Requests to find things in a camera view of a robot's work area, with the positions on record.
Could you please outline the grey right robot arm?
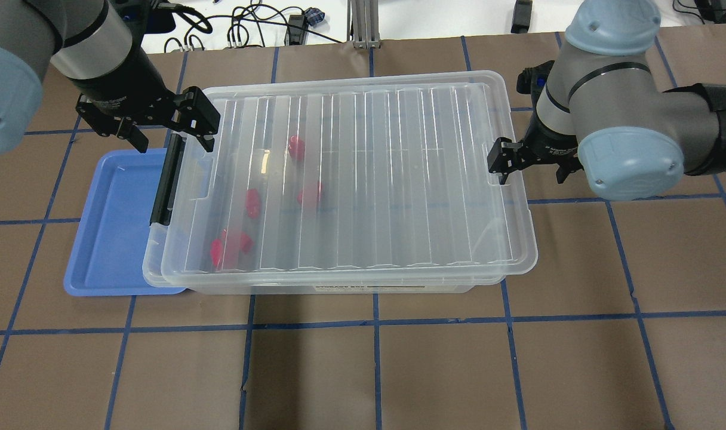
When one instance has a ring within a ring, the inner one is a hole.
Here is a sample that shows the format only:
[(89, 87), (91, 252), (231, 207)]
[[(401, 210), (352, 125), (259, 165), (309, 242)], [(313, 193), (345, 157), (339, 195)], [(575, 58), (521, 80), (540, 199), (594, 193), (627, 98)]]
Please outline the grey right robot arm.
[(646, 52), (660, 30), (652, 1), (584, 1), (558, 57), (525, 69), (518, 91), (533, 113), (524, 138), (499, 138), (488, 171), (507, 177), (556, 164), (556, 180), (584, 171), (609, 201), (649, 198), (684, 175), (726, 173), (726, 85), (660, 91)]

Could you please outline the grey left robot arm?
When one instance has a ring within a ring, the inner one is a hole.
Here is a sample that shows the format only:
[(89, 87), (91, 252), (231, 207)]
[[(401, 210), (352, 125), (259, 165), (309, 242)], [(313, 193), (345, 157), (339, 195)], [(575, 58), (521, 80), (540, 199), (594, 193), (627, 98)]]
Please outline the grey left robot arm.
[(0, 1), (0, 154), (26, 134), (49, 66), (79, 90), (76, 112), (99, 136), (144, 153), (142, 126), (164, 126), (211, 152), (218, 110), (199, 87), (171, 91), (141, 39), (109, 1)]

